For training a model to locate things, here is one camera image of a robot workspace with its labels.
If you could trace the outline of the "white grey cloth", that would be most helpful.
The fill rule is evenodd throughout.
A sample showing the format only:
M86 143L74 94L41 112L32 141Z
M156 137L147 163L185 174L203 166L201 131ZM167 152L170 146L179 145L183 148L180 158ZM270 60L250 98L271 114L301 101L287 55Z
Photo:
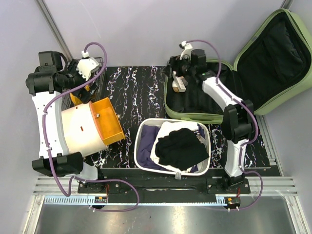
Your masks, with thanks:
M160 170L148 169L148 171L161 173L161 174L181 175L181 176L202 176L208 171L209 166L210 166L210 160L211 160L210 157L208 157L205 160L201 160L197 164L197 171L193 173L191 172L191 168L188 168L185 171L181 171L180 169L176 167L164 166L160 164L159 158L156 156L156 153L155 153L156 144L159 142L160 138L168 136L169 133L172 131L177 131L182 128L187 128L192 131L195 131L195 133L198 136L200 136L200 141L205 145L208 156L210 156L211 155L210 136L209 136L208 128L204 126L204 124L193 122L193 121L164 119L164 118L150 118L146 120L146 124L148 126L155 124L157 127L159 127L159 132L153 144L150 158L156 165L161 167Z

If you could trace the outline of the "navy blue garment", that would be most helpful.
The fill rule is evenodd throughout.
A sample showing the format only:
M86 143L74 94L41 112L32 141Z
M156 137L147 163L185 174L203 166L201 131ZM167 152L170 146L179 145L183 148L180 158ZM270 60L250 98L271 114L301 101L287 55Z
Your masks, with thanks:
M145 169L196 173L209 158L204 130L195 122L143 125L136 160Z

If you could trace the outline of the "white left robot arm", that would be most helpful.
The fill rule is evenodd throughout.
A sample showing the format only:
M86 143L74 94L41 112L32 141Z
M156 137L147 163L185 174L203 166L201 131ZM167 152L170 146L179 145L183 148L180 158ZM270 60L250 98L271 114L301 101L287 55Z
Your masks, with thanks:
M94 193L104 190L105 181L84 157L103 147L90 102L98 84L93 81L89 90L82 85L99 73L98 61L88 53L68 62L61 52L43 51L39 66L25 81L39 123L39 158L32 161L33 170L49 177L89 180Z

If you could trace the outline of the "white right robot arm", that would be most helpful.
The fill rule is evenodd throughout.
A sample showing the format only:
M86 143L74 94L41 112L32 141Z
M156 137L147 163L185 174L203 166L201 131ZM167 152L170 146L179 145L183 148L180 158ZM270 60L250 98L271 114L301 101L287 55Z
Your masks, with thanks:
M208 69L202 49L186 49L181 55L170 57L167 66L166 82L174 81L180 93L199 87L223 111L221 129L228 149L224 175L217 181L217 186L226 193L238 191L245 181L243 157L246 146L258 136L253 103L235 96L219 79L220 73ZM193 87L185 88L184 79L193 83Z

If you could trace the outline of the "white cosmetic tube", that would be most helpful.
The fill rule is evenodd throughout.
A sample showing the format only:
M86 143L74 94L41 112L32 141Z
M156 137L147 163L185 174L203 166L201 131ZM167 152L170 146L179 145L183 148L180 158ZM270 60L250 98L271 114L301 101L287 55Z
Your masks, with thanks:
M183 81L182 81L182 77L178 77L176 75L176 72L173 71L173 80L177 83L180 93L184 93L186 91L186 86L184 86Z

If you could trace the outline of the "black garment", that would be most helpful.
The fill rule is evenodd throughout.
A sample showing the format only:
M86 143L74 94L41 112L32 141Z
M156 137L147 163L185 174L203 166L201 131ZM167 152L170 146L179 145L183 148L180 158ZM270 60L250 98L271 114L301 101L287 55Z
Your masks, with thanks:
M185 171L208 159L209 154L198 130L182 128L159 138L155 155L159 164Z

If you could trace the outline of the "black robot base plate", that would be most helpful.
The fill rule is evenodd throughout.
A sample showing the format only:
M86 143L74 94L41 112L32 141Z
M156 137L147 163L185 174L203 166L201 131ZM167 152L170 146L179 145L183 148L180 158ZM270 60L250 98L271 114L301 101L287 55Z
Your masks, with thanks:
M212 203L217 195L249 195L251 189L245 179L241 184L225 188L221 181L222 169L211 169L200 176L182 176L148 172L137 168L99 170L103 182L80 183L80 194L108 194L110 203L136 203L147 205L156 203L172 205L174 203Z

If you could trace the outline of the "green hard-shell suitcase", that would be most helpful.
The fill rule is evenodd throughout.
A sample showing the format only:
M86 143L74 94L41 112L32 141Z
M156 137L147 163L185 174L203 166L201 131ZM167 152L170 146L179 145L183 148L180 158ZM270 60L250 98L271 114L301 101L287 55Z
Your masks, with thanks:
M206 57L208 69L220 73L221 82L236 96L253 103L257 116L312 86L312 37L296 13L278 9L271 13L242 48L233 64ZM219 124L223 111L197 87L185 93L165 82L164 106L174 119Z

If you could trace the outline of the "white cylinder appliance orange lid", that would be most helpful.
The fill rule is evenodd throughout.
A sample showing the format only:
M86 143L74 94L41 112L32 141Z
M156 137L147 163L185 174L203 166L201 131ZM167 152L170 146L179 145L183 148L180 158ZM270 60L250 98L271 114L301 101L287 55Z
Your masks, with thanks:
M125 139L117 114L107 97L64 110L61 116L70 153L80 152L87 157Z

